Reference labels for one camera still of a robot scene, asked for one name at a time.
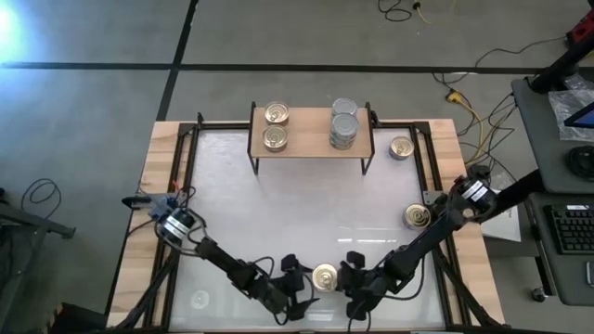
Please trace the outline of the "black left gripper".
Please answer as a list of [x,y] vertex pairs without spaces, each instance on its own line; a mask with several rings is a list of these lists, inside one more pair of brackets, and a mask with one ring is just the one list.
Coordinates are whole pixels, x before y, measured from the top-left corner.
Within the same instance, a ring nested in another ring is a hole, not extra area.
[[281,260],[280,267],[283,276],[256,279],[256,300],[273,315],[285,313],[288,321],[303,319],[307,309],[318,301],[318,298],[303,302],[297,300],[297,293],[304,290],[306,274],[312,273],[313,269],[301,264],[293,253]]

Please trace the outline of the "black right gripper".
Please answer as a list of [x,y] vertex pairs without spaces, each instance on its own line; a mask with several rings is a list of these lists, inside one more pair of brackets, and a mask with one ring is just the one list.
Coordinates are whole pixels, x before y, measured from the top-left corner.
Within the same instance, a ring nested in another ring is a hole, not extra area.
[[366,320],[368,306],[378,305],[386,292],[395,287],[393,278],[382,271],[365,270],[365,266],[365,255],[354,250],[349,250],[339,265],[340,291],[349,299],[349,319]]

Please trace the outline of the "gold-lid blue-label can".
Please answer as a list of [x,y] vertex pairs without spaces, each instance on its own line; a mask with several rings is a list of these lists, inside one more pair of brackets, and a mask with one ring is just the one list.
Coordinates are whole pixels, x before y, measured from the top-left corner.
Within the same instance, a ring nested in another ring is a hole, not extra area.
[[270,152],[280,152],[288,144],[288,134],[284,127],[279,125],[267,126],[262,134],[263,145]]
[[312,282],[318,291],[334,291],[338,286],[338,271],[332,264],[322,263],[313,270]]
[[391,141],[389,154],[393,159],[403,161],[414,153],[414,149],[414,144],[408,137],[396,136]]
[[431,220],[429,209],[418,203],[409,205],[403,213],[403,224],[410,229],[424,229]]
[[273,101],[265,106],[265,120],[269,125],[285,126],[289,122],[289,106],[284,102]]

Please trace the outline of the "wooden shelf black metal frame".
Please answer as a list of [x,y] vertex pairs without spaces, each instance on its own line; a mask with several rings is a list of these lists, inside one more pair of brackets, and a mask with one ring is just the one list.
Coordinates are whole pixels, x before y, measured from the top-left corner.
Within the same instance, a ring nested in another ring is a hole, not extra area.
[[259,172],[260,159],[359,159],[366,175],[375,155],[373,111],[369,103],[357,111],[359,129],[353,145],[338,150],[329,143],[331,108],[289,108],[289,122],[285,126],[288,144],[280,152],[265,147],[265,108],[251,105],[247,154],[252,170]]

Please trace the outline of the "white paper sheet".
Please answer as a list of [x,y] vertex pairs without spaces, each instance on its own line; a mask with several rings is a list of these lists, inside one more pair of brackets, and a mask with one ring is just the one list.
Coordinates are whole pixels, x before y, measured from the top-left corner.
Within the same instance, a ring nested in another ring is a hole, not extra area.
[[521,227],[518,207],[512,207],[481,224],[484,237],[521,242]]

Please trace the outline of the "black support beam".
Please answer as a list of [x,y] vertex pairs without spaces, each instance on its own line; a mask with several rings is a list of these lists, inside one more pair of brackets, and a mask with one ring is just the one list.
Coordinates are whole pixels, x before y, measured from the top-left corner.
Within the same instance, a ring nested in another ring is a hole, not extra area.
[[491,216],[498,216],[507,209],[524,203],[529,195],[544,191],[545,188],[540,171],[534,170],[497,194],[496,206],[491,212]]

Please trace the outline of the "grey desk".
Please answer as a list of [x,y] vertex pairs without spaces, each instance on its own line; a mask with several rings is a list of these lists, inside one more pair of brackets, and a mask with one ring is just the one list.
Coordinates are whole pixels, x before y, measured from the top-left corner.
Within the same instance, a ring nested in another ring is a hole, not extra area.
[[594,181],[575,175],[566,163],[568,152],[587,142],[560,140],[548,96],[535,93],[527,79],[513,80],[510,85],[544,188],[550,193],[594,194]]
[[566,305],[594,307],[594,288],[586,281],[586,262],[594,261],[594,254],[559,254],[544,213],[547,205],[576,204],[594,207],[594,198],[532,194],[525,202],[538,251],[535,261],[541,285],[537,288],[542,288],[548,297],[557,296]]

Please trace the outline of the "black keyboard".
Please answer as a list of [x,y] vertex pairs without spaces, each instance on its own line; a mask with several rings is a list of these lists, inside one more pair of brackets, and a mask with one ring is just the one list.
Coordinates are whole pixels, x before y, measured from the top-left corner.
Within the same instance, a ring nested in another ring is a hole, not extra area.
[[594,254],[594,207],[547,205],[544,213],[559,254]]

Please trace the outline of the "black round coil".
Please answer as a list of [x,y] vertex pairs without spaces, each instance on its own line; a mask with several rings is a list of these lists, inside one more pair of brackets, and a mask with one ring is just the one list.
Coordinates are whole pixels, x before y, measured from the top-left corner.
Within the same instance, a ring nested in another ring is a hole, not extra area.
[[571,148],[565,155],[565,162],[571,173],[594,182],[594,146]]

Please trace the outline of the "dark grey metal stand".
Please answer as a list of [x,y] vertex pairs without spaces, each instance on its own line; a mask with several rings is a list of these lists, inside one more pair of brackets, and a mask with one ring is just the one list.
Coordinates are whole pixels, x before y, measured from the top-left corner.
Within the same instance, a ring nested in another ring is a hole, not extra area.
[[45,236],[55,233],[72,238],[75,228],[25,212],[9,205],[0,188],[0,334],[18,302],[21,284],[43,246]]

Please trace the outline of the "clear plastic bag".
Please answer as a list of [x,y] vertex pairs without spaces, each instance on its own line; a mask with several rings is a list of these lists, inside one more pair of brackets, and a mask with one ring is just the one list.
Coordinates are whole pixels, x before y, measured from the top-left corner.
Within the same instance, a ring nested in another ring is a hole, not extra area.
[[594,129],[570,127],[564,121],[594,102],[594,90],[566,90],[549,92],[549,103],[556,117],[561,141],[594,143]]

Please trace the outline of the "blue-screen tablet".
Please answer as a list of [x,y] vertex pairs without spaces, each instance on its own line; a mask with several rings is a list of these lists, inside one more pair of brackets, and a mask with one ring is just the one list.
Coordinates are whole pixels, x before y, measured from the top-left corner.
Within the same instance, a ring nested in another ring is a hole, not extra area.
[[594,102],[574,113],[563,124],[567,127],[594,129]]

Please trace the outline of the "black stand pole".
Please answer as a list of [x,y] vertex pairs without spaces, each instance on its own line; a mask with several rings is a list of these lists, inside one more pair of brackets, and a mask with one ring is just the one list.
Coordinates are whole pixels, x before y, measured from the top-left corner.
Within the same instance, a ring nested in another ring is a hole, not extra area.
[[539,94],[547,93],[570,68],[592,50],[594,50],[594,35],[571,46],[560,58],[542,70],[530,83],[531,89]]

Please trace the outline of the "black metal table frame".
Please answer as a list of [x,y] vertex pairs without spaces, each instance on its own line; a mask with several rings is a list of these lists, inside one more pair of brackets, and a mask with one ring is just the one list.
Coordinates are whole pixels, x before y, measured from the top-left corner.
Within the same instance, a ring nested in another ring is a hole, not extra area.
[[[423,119],[410,121],[384,120],[387,125],[415,123],[429,133],[419,135],[424,180],[430,189],[450,187],[462,171],[462,158],[455,126],[451,119]],[[194,122],[155,122],[148,153],[140,177],[140,185],[149,191],[169,190],[172,182],[189,179],[189,146]],[[126,239],[120,267],[114,278],[107,325],[114,327],[123,321],[156,274],[162,257],[168,253],[146,227],[136,231],[139,238]],[[468,223],[442,245],[450,261],[458,262],[458,273],[469,291],[486,312],[499,323],[505,318],[497,295],[492,267],[488,259],[481,226]]]

